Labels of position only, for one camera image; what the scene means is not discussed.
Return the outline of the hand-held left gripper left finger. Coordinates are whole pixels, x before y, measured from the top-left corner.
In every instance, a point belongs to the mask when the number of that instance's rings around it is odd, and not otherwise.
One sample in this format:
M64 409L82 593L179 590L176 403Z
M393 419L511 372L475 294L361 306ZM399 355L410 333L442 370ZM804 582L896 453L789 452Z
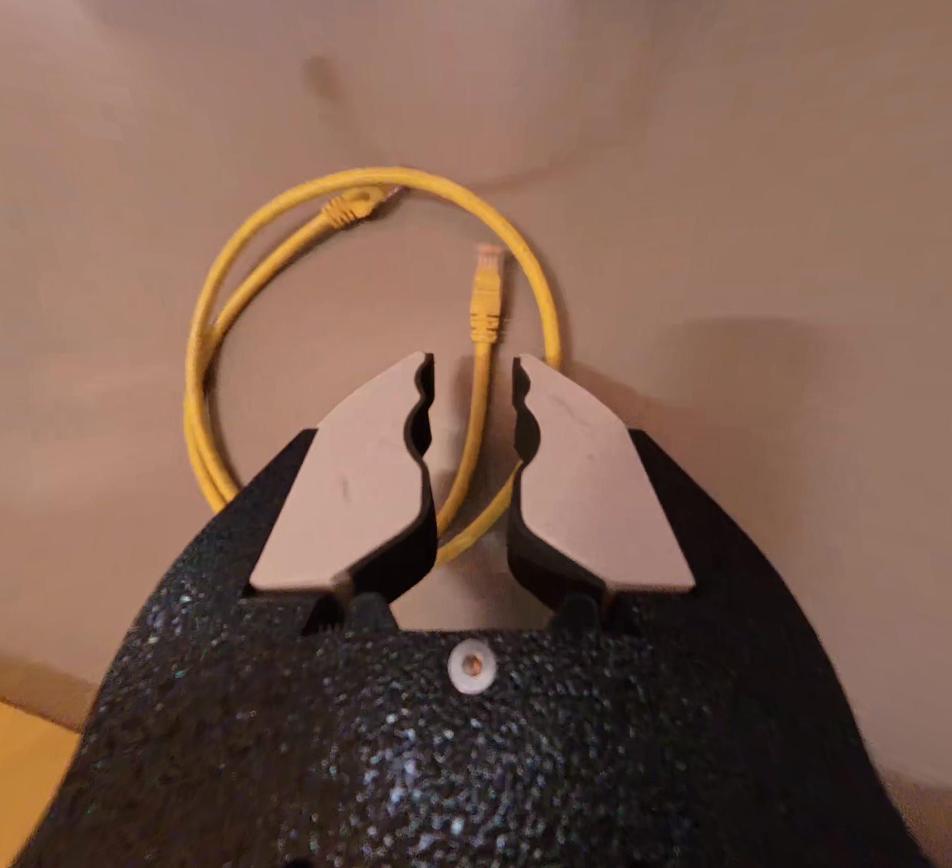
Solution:
M358 600L388 610L433 569L434 386L434 358L417 351L319 422L249 575L249 608L302 605L305 626L332 626Z

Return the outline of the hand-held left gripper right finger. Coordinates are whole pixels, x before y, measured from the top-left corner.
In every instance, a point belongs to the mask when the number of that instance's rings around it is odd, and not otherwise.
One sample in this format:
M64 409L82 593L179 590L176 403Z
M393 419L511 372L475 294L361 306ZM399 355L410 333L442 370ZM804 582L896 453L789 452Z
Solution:
M580 598L599 618L641 593L683 595L696 577L625 423L546 362L513 362L515 473L507 565L551 611Z

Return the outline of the yellow plastic piece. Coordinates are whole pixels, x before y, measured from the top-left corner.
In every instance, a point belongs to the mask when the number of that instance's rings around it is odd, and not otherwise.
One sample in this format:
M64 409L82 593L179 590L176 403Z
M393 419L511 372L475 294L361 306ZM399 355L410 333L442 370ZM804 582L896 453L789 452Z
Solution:
M80 736L1 704L1 865L10 866L65 777Z

